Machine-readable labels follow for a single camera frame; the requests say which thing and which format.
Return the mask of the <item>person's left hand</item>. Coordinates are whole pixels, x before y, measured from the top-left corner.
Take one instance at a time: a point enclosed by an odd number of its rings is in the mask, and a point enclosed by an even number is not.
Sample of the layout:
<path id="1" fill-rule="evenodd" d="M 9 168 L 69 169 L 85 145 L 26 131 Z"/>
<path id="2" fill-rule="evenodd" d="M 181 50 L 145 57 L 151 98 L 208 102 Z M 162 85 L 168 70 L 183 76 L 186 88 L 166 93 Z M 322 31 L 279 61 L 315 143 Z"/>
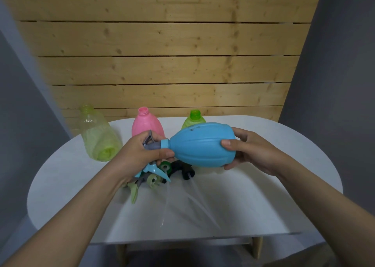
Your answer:
<path id="1" fill-rule="evenodd" d="M 119 178 L 121 184 L 128 183 L 150 162 L 161 161 L 147 160 L 147 150 L 142 146 L 147 136 L 148 131 L 130 138 L 108 163 L 110 172 L 113 172 Z M 165 139 L 165 137 L 158 135 L 156 132 L 153 132 L 153 137 L 157 140 Z"/>

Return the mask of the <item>person's right hand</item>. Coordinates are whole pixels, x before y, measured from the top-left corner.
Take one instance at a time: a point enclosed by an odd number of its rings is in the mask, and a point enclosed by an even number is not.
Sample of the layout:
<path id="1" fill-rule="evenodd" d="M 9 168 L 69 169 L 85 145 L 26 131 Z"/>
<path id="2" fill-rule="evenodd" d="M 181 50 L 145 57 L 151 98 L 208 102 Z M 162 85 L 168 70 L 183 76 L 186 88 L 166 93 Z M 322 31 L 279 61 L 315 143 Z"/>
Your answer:
<path id="1" fill-rule="evenodd" d="M 223 166 L 224 170 L 248 162 L 269 175 L 276 176 L 289 161 L 289 156 L 255 132 L 232 127 L 237 140 L 249 143 L 249 152 L 236 152 L 235 158 Z"/>

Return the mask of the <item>grey spray trigger head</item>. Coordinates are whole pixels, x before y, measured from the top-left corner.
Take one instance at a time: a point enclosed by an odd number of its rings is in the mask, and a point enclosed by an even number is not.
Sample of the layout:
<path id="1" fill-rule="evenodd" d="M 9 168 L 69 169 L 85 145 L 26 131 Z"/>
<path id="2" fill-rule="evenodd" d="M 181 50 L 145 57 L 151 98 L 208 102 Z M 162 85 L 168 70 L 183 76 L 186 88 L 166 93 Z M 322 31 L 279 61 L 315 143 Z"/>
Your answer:
<path id="1" fill-rule="evenodd" d="M 163 138 L 161 138 L 161 140 L 157 140 L 155 137 L 153 137 L 153 131 L 152 130 L 149 130 L 148 131 L 148 136 L 146 137 L 146 139 L 143 141 L 143 144 L 142 146 L 148 150 L 148 151 L 151 151 L 151 150 L 159 150 L 161 149 L 161 141 L 163 140 Z"/>

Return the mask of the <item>blue plastic spray bottle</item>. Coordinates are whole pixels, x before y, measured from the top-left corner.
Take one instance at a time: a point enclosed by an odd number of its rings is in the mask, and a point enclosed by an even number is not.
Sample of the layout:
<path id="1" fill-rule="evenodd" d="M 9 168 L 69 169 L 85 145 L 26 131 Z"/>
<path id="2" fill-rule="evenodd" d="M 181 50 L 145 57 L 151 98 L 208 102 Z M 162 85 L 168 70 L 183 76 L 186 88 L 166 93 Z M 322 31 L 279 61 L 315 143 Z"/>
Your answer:
<path id="1" fill-rule="evenodd" d="M 170 139 L 162 140 L 160 147 L 172 150 L 186 164 L 217 168 L 234 160 L 236 152 L 224 148 L 221 141 L 235 138 L 228 124 L 206 122 L 180 130 Z"/>

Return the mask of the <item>person's left forearm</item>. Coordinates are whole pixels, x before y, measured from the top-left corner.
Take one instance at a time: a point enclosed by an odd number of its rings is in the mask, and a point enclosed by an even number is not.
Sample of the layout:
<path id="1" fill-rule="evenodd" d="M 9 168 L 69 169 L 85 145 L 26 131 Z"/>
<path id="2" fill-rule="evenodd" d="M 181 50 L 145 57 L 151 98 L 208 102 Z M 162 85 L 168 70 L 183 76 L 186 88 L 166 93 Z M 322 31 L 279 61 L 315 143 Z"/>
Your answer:
<path id="1" fill-rule="evenodd" d="M 133 175 L 128 165 L 104 166 L 1 267 L 78 267 L 115 193 Z"/>

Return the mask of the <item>person's right forearm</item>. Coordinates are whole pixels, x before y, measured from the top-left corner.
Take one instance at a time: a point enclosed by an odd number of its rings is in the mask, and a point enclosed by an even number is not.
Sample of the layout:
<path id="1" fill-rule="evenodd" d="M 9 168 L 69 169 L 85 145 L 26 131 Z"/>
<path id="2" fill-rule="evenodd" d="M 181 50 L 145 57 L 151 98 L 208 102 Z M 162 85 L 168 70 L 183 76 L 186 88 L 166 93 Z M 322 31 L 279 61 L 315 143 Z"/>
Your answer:
<path id="1" fill-rule="evenodd" d="M 274 174 L 345 267 L 375 267 L 375 216 L 290 156 Z"/>

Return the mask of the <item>blue spray trigger head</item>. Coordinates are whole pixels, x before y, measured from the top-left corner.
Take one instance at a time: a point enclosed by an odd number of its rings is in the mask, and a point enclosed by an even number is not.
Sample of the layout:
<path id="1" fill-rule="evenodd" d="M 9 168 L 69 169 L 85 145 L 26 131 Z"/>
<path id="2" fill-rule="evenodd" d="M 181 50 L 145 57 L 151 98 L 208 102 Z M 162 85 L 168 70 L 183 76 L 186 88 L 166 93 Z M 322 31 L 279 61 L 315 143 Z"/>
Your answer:
<path id="1" fill-rule="evenodd" d="M 147 164 L 143 168 L 143 170 L 141 170 L 140 172 L 138 172 L 138 174 L 136 174 L 134 176 L 134 178 L 140 178 L 140 176 L 142 175 L 142 173 L 148 173 L 148 172 L 156 174 L 157 176 L 160 176 L 161 178 L 165 179 L 166 181 L 171 182 L 171 180 L 168 177 L 167 173 L 164 172 L 163 170 L 159 169 L 156 164 Z"/>

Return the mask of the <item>black spray trigger head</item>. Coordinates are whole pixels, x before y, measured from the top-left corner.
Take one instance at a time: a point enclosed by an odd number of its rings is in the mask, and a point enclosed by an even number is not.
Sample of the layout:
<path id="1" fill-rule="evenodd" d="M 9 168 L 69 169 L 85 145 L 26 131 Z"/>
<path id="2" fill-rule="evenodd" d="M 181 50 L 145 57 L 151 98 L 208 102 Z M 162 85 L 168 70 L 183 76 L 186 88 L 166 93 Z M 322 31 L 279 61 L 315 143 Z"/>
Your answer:
<path id="1" fill-rule="evenodd" d="M 171 176 L 173 173 L 180 171 L 182 174 L 182 178 L 184 180 L 192 179 L 195 176 L 195 171 L 192 168 L 192 165 L 187 164 L 181 160 L 176 160 L 171 163 L 171 172 L 168 176 Z"/>

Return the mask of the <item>pale green spray trigger head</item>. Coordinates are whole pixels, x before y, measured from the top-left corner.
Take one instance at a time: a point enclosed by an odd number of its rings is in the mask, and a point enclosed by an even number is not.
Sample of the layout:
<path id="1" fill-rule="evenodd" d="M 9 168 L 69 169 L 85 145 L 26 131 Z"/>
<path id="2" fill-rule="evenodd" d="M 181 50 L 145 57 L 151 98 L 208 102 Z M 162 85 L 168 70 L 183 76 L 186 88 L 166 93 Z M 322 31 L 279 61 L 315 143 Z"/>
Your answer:
<path id="1" fill-rule="evenodd" d="M 132 180 L 131 182 L 126 184 L 126 187 L 130 189 L 131 203 L 136 203 L 139 187 L 143 183 L 146 183 L 149 186 L 149 188 L 155 189 L 161 184 L 161 182 L 162 178 L 160 176 L 150 172 L 142 172 L 139 177 L 135 177 L 135 180 Z"/>

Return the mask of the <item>pink plastic spray bottle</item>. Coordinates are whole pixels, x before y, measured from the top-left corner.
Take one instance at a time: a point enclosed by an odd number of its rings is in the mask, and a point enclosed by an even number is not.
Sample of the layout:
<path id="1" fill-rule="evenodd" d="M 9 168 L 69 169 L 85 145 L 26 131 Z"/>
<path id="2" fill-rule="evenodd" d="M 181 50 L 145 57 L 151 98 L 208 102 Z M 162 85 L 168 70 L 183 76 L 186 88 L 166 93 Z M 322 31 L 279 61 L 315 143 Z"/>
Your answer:
<path id="1" fill-rule="evenodd" d="M 150 113 L 147 107 L 138 108 L 138 115 L 132 125 L 132 137 L 149 130 L 156 132 L 160 136 L 165 136 L 159 119 Z"/>

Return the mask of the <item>green plastic spray bottle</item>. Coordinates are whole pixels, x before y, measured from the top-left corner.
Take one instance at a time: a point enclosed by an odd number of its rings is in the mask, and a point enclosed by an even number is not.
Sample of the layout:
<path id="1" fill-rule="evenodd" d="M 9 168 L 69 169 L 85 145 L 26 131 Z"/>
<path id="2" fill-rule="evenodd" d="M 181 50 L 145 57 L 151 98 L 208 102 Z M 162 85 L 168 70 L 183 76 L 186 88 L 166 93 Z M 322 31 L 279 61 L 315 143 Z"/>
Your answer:
<path id="1" fill-rule="evenodd" d="M 181 127 L 181 130 L 187 127 L 190 127 L 192 125 L 201 124 L 201 123 L 206 123 L 206 120 L 201 115 L 201 111 L 198 109 L 191 110 L 190 115 L 185 119 Z"/>

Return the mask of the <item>clear dip tube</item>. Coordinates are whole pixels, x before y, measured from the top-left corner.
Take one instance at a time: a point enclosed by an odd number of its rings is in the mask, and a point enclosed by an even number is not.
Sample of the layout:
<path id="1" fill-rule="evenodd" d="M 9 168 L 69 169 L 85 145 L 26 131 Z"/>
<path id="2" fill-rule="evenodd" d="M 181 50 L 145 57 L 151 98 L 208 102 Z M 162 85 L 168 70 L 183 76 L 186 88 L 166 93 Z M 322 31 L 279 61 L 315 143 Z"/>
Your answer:
<path id="1" fill-rule="evenodd" d="M 189 175 L 189 178 L 190 178 L 190 182 L 191 182 L 191 184 L 192 184 L 192 186 L 193 186 L 194 192 L 195 192 L 196 195 L 198 196 L 198 198 L 199 198 L 201 204 L 203 205 L 202 210 L 206 213 L 206 215 L 207 215 L 207 216 L 209 217 L 209 219 L 213 222 L 213 224 L 214 224 L 219 230 L 221 230 L 219 224 L 217 223 L 216 219 L 214 218 L 212 212 L 210 211 L 209 206 L 207 205 L 207 203 L 206 203 L 206 201 L 205 201 L 203 195 L 201 194 L 201 192 L 200 192 L 200 190 L 199 190 L 197 184 L 195 183 L 195 181 L 194 181 L 194 179 L 192 178 L 191 174 L 188 173 L 188 175 Z"/>
<path id="2" fill-rule="evenodd" d="M 164 223 L 165 223 L 165 220 L 166 220 L 166 214 L 167 214 L 169 203 L 170 203 L 170 193 L 171 193 L 170 182 L 167 181 L 166 182 L 166 200 L 165 200 L 165 206 L 164 206 L 164 209 L 163 209 L 162 221 L 161 221 L 160 228 L 162 228 L 164 226 Z"/>

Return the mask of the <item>clear pale green spray bottle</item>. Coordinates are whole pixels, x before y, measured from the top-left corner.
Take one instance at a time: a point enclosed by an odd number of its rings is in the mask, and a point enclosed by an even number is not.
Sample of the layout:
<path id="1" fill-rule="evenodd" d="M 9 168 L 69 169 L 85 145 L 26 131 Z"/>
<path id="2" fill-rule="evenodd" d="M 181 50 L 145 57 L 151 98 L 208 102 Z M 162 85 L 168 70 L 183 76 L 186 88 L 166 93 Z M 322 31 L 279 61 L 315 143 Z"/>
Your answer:
<path id="1" fill-rule="evenodd" d="M 92 105 L 81 106 L 79 112 L 79 130 L 88 156 L 99 162 L 113 159 L 123 147 L 118 133 Z"/>

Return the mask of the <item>wooden table leg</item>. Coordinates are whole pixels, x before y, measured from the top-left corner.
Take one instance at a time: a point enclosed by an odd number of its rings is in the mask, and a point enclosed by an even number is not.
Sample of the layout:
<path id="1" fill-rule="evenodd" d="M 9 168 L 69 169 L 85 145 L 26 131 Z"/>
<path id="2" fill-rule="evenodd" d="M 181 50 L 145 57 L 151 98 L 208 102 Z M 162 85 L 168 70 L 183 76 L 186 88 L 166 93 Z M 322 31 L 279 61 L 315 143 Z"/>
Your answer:
<path id="1" fill-rule="evenodd" d="M 252 237 L 251 255 L 254 259 L 258 260 L 261 255 L 263 247 L 263 237 Z"/>

